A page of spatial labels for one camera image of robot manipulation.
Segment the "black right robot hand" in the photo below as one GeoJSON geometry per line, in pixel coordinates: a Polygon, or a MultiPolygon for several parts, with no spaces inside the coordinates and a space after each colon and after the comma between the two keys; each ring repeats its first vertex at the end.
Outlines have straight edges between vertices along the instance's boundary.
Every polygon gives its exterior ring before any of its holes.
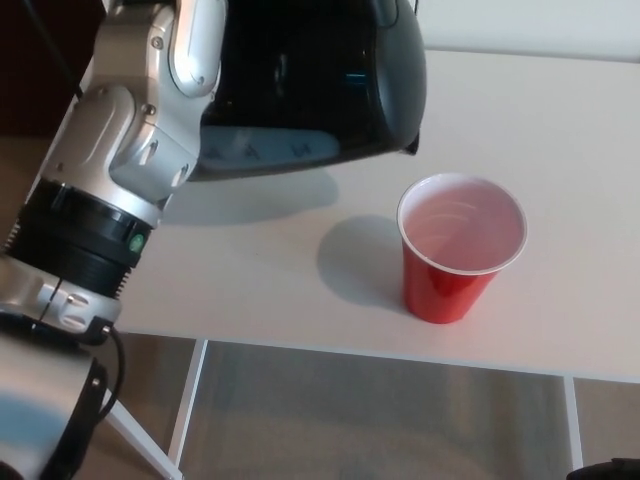
{"type": "Polygon", "coordinates": [[[639,480],[640,461],[613,458],[607,462],[579,468],[566,476],[567,480],[639,480]]]}

